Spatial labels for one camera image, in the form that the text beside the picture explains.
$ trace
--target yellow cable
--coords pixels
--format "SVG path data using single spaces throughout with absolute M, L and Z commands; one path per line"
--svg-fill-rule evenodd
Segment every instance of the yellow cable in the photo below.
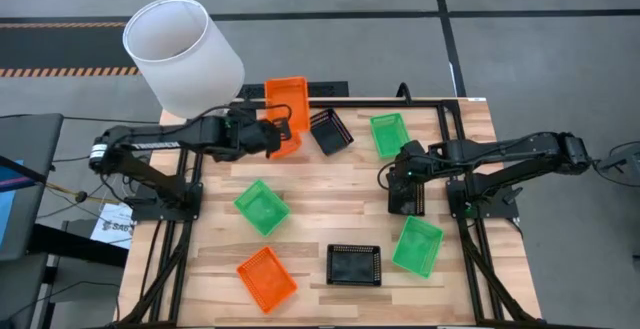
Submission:
M 72 195 L 74 197 L 78 196 L 78 192 L 74 192 L 73 190 L 61 187 L 57 184 L 53 184 L 53 183 L 47 183 L 47 187 L 56 191 L 59 191 L 61 193 L 67 194 L 67 195 Z M 86 200 L 90 200 L 93 202 L 97 202 L 97 203 L 109 203 L 109 204 L 120 204 L 120 202 L 118 200 L 114 200 L 114 199 L 102 199 L 102 198 L 96 198 L 96 197 L 90 197 L 88 196 Z

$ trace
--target paper sheet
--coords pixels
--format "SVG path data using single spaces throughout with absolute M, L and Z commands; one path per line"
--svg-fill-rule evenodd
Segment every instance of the paper sheet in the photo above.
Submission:
M 100 217 L 102 219 L 98 219 L 93 228 L 91 239 L 129 249 L 133 235 L 131 208 L 123 203 L 105 204 Z

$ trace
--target plastic basket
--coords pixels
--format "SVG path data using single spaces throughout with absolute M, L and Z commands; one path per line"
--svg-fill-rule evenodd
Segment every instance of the plastic basket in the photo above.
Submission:
M 289 140 L 284 140 L 280 142 L 280 149 L 271 153 L 270 159 L 278 159 L 283 156 L 294 153 L 300 146 L 302 145 L 302 138 L 300 138 L 300 134 L 292 133 L 291 138 Z
M 236 271 L 265 314 L 269 314 L 298 289 L 296 282 L 268 246 L 253 254 Z
M 327 246 L 327 284 L 382 285 L 380 247 L 329 244 Z
M 333 109 L 327 109 L 311 117 L 311 134 L 327 156 L 353 143 L 351 133 Z
M 369 120 L 373 140 L 380 158 L 389 158 L 400 153 L 400 147 L 409 142 L 409 134 L 398 113 L 379 115 Z
M 233 204 L 264 236 L 271 234 L 290 212 L 287 204 L 262 180 L 253 183 Z
M 389 195 L 388 211 L 391 214 L 424 216 L 424 184 L 398 179 L 394 171 L 387 174 Z
M 292 133 L 306 132 L 311 127 L 309 121 L 309 89 L 304 77 L 270 79 L 264 83 L 266 106 L 287 104 L 291 107 L 289 128 Z M 286 107 L 267 109 L 267 119 L 287 117 Z
M 392 262 L 428 278 L 436 262 L 442 229 L 415 217 L 408 217 L 393 253 Z

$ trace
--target black and orange floor stripe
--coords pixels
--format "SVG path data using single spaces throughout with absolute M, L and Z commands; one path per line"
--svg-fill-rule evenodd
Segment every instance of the black and orange floor stripe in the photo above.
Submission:
M 640 9 L 449 11 L 339 11 L 211 14 L 214 21 L 439 18 L 458 95 L 465 96 L 451 19 L 640 16 Z M 77 77 L 136 75 L 122 45 L 130 17 L 0 18 L 0 77 Z
M 138 75 L 137 67 L 112 68 L 0 68 L 0 78 Z

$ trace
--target wood plank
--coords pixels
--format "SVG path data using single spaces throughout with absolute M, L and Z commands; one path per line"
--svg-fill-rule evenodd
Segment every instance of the wood plank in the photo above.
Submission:
M 493 141 L 495 133 L 486 102 L 460 100 L 467 137 Z M 294 154 L 268 160 L 251 155 L 234 163 L 205 158 L 205 195 L 200 218 L 193 226 L 179 325 L 427 325 L 473 322 L 469 289 L 457 225 L 449 215 L 444 183 L 425 186 L 422 220 L 445 232 L 431 277 L 424 279 L 392 263 L 393 251 L 406 220 L 389 215 L 387 192 L 378 187 L 378 169 L 392 159 L 378 158 L 369 118 L 402 114 L 413 139 L 426 147 L 441 139 L 432 109 L 336 109 L 355 142 L 333 156 L 324 156 L 313 137 L 303 135 Z M 163 113 L 163 124 L 182 119 Z M 178 151 L 157 151 L 151 163 L 173 174 Z M 484 166 L 483 172 L 501 168 Z M 256 179 L 262 179 L 291 208 L 290 216 L 269 237 L 263 237 L 233 201 Z M 506 221 L 486 220 L 496 272 L 525 310 L 539 308 L 520 234 Z M 121 310 L 137 301 L 154 223 L 139 224 L 120 290 Z M 151 266 L 157 269 L 161 240 Z M 345 287 L 326 284 L 328 244 L 368 244 L 381 247 L 382 286 Z M 265 245 L 271 246 L 298 284 L 294 296 L 264 315 L 236 274 L 237 266 Z M 162 312 L 168 310 L 173 281 L 167 282 Z M 482 287 L 485 314 L 488 292 Z

